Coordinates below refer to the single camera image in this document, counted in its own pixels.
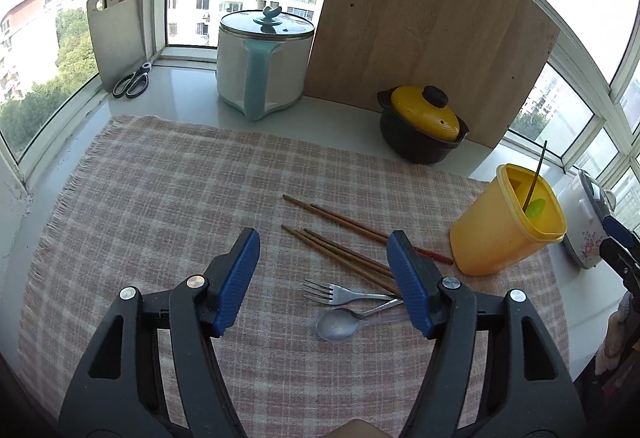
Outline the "right hand in glove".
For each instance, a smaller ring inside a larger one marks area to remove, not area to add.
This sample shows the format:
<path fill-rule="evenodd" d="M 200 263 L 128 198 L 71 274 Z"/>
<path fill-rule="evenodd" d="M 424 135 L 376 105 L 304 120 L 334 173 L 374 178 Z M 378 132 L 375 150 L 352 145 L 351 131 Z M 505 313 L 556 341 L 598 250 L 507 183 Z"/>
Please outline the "right hand in glove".
<path fill-rule="evenodd" d="M 594 372 L 597 376 L 618 367 L 624 348 L 638 326 L 639 311 L 634 309 L 634 295 L 626 292 L 617 309 L 608 318 L 605 338 L 596 353 Z"/>

